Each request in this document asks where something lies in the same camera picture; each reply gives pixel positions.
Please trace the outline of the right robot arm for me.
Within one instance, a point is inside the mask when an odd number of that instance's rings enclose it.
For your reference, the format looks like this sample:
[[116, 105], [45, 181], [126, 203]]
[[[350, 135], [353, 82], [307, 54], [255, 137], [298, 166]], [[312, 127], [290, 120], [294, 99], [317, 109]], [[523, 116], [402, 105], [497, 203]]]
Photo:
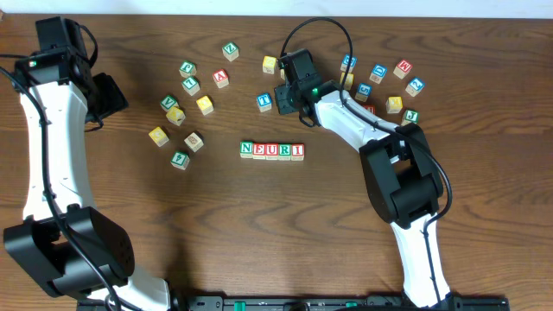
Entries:
[[280, 113], [297, 112], [358, 151], [372, 207], [397, 240], [406, 297], [418, 308], [441, 304], [450, 288], [437, 243], [438, 200], [450, 188], [421, 128], [370, 113], [338, 82], [323, 80], [305, 48], [283, 53], [278, 66], [285, 75], [275, 89]]

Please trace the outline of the red I block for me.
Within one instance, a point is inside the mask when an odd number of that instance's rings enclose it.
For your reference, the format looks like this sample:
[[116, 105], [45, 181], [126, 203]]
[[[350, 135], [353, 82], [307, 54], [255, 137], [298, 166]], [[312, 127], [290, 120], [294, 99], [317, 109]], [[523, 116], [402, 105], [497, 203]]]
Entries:
[[305, 148], [303, 143], [295, 143], [291, 145], [291, 160], [303, 161], [305, 156]]

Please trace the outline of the red E block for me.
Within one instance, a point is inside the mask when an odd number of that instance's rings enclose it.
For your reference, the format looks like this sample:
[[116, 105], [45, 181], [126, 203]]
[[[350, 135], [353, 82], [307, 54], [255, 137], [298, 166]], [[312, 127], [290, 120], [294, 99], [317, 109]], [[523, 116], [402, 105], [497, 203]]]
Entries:
[[252, 158], [257, 160], [265, 160], [266, 159], [266, 144], [265, 143], [254, 143], [253, 144], [253, 151], [252, 151]]

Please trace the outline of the green R block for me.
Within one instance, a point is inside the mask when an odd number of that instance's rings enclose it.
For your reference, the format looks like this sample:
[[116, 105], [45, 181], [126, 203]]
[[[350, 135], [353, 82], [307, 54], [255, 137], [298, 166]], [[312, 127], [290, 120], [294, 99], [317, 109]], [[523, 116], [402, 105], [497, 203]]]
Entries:
[[291, 145], [287, 143], [280, 143], [278, 145], [278, 158], [279, 161], [291, 160]]

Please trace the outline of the red U block moved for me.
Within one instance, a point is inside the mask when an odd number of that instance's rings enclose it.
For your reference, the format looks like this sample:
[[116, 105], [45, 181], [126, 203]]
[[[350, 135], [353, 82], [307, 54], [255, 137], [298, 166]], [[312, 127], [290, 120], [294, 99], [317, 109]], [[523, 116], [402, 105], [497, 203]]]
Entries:
[[265, 158], [270, 161], [277, 161], [279, 156], [279, 144], [278, 143], [266, 143], [265, 144]]

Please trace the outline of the yellow S block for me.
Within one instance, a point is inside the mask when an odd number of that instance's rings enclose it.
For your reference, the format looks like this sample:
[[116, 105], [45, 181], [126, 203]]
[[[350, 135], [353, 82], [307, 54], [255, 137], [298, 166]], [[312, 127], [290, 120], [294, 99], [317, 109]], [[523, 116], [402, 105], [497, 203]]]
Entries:
[[343, 84], [343, 89], [350, 91], [353, 85], [354, 75], [352, 73], [342, 73], [340, 83]]

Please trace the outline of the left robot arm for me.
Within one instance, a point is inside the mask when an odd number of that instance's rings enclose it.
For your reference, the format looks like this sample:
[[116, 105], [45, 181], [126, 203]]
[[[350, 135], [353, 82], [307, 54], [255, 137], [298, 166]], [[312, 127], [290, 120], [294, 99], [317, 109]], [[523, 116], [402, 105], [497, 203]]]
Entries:
[[4, 248], [47, 295], [81, 310], [175, 310], [168, 283], [136, 266], [127, 232], [92, 196], [85, 135], [127, 100], [110, 75], [92, 74], [87, 27], [60, 16], [35, 27], [39, 50], [7, 74], [27, 120], [29, 191]]

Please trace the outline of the green N block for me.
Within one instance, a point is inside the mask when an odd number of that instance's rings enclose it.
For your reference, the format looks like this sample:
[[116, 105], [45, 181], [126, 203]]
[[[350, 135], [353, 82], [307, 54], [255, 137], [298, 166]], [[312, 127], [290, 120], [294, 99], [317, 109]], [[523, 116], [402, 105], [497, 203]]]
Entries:
[[239, 154], [241, 158], [252, 158], [253, 142], [242, 141], [239, 145]]

